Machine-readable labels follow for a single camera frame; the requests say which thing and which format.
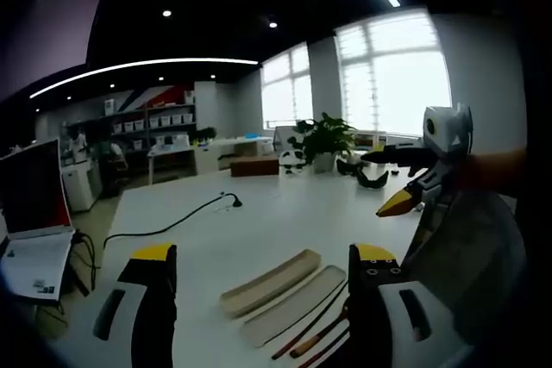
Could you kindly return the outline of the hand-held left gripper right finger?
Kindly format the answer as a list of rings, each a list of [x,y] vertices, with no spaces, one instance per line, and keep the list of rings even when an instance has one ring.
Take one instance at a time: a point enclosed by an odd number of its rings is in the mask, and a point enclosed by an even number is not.
[[[456,367],[468,354],[449,308],[381,247],[349,246],[348,321],[353,361],[370,367]]]

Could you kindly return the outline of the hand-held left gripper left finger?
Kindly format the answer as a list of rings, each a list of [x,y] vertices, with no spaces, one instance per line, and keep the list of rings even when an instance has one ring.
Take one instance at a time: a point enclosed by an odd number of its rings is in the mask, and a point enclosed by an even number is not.
[[[93,367],[172,367],[177,247],[135,251],[100,297],[91,328]]]

